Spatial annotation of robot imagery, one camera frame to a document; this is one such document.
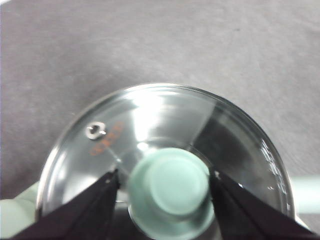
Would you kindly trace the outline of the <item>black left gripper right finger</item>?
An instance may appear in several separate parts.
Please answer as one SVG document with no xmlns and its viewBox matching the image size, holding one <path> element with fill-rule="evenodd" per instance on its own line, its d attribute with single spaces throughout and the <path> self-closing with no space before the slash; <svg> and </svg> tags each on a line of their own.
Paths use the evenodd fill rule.
<svg viewBox="0 0 320 240">
<path fill-rule="evenodd" d="M 214 214 L 224 240 L 314 240 L 315 233 L 254 196 L 222 171 L 209 172 Z"/>
</svg>

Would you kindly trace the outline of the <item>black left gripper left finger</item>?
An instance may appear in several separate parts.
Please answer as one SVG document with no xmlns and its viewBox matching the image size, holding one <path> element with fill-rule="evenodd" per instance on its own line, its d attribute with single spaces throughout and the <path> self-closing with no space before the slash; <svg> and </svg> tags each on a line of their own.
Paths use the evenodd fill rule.
<svg viewBox="0 0 320 240">
<path fill-rule="evenodd" d="M 17 233 L 16 240 L 105 240 L 120 183 L 109 171 L 72 200 Z"/>
</svg>

